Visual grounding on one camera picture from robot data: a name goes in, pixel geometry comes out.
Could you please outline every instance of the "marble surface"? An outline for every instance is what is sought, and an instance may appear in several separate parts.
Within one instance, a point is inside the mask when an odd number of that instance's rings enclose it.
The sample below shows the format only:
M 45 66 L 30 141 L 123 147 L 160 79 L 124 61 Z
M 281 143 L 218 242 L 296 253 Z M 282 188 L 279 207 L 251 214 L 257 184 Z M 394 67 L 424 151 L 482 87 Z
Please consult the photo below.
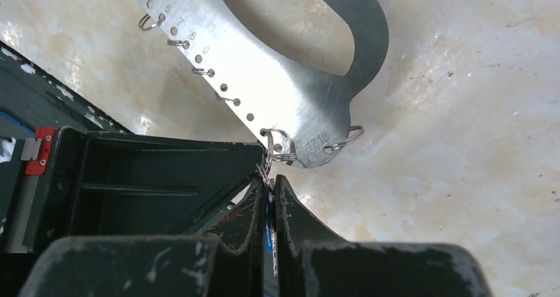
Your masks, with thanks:
M 348 240 L 460 244 L 497 296 L 560 296 L 560 2 L 379 1 L 387 60 L 351 104 L 364 137 L 273 173 Z M 281 53 L 350 66 L 323 1 L 230 2 Z M 142 15 L 134 0 L 0 0 L 0 39 L 135 133 L 255 141 Z

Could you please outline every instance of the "white paint chip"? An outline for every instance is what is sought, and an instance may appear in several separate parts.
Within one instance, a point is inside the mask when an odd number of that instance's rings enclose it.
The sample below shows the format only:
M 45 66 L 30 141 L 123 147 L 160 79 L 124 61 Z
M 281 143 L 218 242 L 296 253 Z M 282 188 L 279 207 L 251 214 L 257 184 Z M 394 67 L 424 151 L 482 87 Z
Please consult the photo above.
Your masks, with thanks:
M 169 251 L 171 251 L 171 247 L 168 247 L 166 249 L 164 249 L 163 251 L 159 252 L 156 254 L 156 257 L 154 258 L 154 264 L 152 265 L 152 269 L 146 274 L 146 279 L 149 282 L 155 282 L 156 281 L 156 276 L 157 276 L 157 263 L 159 261 L 159 259 L 163 256 L 166 255 L 167 253 L 169 253 Z
M 16 146 L 16 139 L 13 137 L 12 141 L 2 140 L 1 148 L 2 153 L 0 154 L 0 163 L 9 162 L 12 159 L 12 154 L 14 153 L 14 147 Z
M 110 127 L 112 127 L 112 126 L 113 126 L 113 122 L 112 122 L 112 121 L 110 121 L 110 120 L 107 120 L 107 119 L 105 119 L 105 118 L 104 118 L 104 117 L 102 117 L 102 116 L 99 116 L 99 120 L 101 120 L 101 121 L 105 121 L 105 122 L 109 123 L 109 126 L 110 126 Z
M 12 53 L 11 51 L 9 51 L 5 48 L 2 48 L 2 53 L 4 53 L 4 55 L 6 55 L 6 56 L 12 57 L 15 61 L 19 60 L 19 57 L 17 57 L 14 53 Z
M 199 255 L 201 250 L 202 250 L 202 243 L 196 242 L 196 247 L 195 247 L 196 255 Z
M 198 260 L 198 262 L 194 263 L 194 267 L 202 267 L 206 265 L 206 257 L 203 257 Z
M 35 73 L 35 68 L 31 67 L 31 65 L 29 65 L 29 64 L 23 64 L 20 67 L 21 67 L 21 69 L 23 69 L 24 72 L 26 72 L 28 74 L 34 74 Z
M 205 284 L 205 279 L 204 279 L 204 273 L 202 273 L 201 271 L 193 271 L 190 269 L 186 269 L 184 267 L 181 268 L 181 272 L 183 272 L 183 274 L 193 277 L 196 280 L 196 285 L 198 286 L 199 292 L 202 288 L 204 288 L 204 284 Z
M 91 123 L 97 125 L 97 126 L 100 127 L 101 129 L 103 129 L 103 125 L 102 125 L 99 121 L 97 121 L 97 119 L 96 119 L 93 115 L 85 114 L 84 116 L 86 117 L 86 119 L 88 119 L 89 121 L 91 121 Z
M 62 92 L 62 95 L 63 95 L 64 97 L 68 97 L 68 98 L 70 98 L 70 100 L 74 100 L 74 95 L 71 94 L 68 90 L 66 90 L 66 88 L 64 88 L 64 87 L 62 87 L 62 86 L 59 86 L 59 85 L 56 85 L 56 88 L 57 88 L 58 90 L 60 90 L 60 92 Z
M 127 280 L 123 285 L 123 290 L 127 290 L 130 286 L 132 286 L 132 280 Z

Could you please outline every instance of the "hole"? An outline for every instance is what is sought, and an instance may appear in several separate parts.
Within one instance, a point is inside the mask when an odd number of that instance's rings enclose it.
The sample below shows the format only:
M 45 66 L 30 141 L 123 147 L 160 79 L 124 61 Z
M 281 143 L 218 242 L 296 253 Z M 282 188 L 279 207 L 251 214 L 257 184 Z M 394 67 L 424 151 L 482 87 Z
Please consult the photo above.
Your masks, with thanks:
M 323 0 L 290 0 L 289 5 L 285 0 L 223 1 L 259 40 L 298 63 L 340 76 L 346 75 L 352 65 L 352 31 Z

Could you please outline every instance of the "metal keyring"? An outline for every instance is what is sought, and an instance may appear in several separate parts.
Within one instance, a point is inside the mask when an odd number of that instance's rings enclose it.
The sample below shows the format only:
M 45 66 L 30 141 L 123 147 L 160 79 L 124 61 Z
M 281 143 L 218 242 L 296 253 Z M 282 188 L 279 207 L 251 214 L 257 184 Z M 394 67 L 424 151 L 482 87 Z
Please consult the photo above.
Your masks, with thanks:
M 156 28 L 158 26 L 160 26 L 163 21 L 165 21 L 165 15 L 163 13 L 161 13 L 159 15 L 159 20 L 157 22 L 155 22 L 154 24 L 148 26 L 147 28 L 144 27 L 144 25 L 146 25 L 146 22 L 148 22 L 148 20 L 151 18 L 150 15 L 146 14 L 145 16 L 142 16 L 142 18 L 140 19 L 140 22 L 138 22 L 138 27 L 142 30 L 142 31 L 149 31 L 153 28 Z
M 261 129 L 261 135 L 267 137 L 268 148 L 266 149 L 266 159 L 264 164 L 264 171 L 268 175 L 272 168 L 272 158 L 274 153 L 274 142 L 272 139 L 272 132 L 268 129 Z
M 230 99 L 230 98 L 225 98 L 220 96 L 217 92 L 214 91 L 214 94 L 216 95 L 216 99 L 220 100 L 220 101 L 225 101 L 225 102 L 235 102 L 235 99 Z
M 261 130 L 261 135 L 263 135 L 263 132 L 264 132 L 264 135 L 266 135 L 267 141 L 268 141 L 267 155 L 272 155 L 272 156 L 268 156 L 268 157 L 271 158 L 272 161 L 274 161 L 274 162 L 294 162 L 294 161 L 296 161 L 297 160 L 297 155 L 295 153 L 274 154 L 274 139 L 272 137 L 272 131 L 276 131 L 280 134 L 283 134 L 282 131 L 276 130 L 276 129 L 262 129 Z
M 349 137 L 348 139 L 333 144 L 333 145 L 327 145 L 326 147 L 324 147 L 326 150 L 331 150 L 331 151 L 335 151 L 335 150 L 339 150 L 342 149 L 343 147 L 346 147 L 347 145 L 350 145 L 352 143 L 354 143 L 357 139 L 359 139 L 365 132 L 364 127 L 361 125 L 352 125 L 350 127 L 350 132 L 352 131 L 358 131 L 356 134 L 352 135 L 351 137 Z
M 268 189 L 272 189 L 272 186 L 270 184 L 270 180 L 268 179 L 268 174 L 265 173 L 265 169 L 260 166 L 259 164 L 256 164 L 257 166 L 257 171 L 259 172 L 259 176 L 261 176 L 261 180 L 264 182 L 264 185 L 268 188 Z
M 214 77 L 216 72 L 213 69 L 208 69 L 207 71 L 204 68 L 193 68 L 192 73 L 195 75 L 206 75 L 209 77 Z
M 189 48 L 191 46 L 189 41 L 179 41 L 179 40 L 167 40 L 167 45 L 182 46 L 184 48 Z

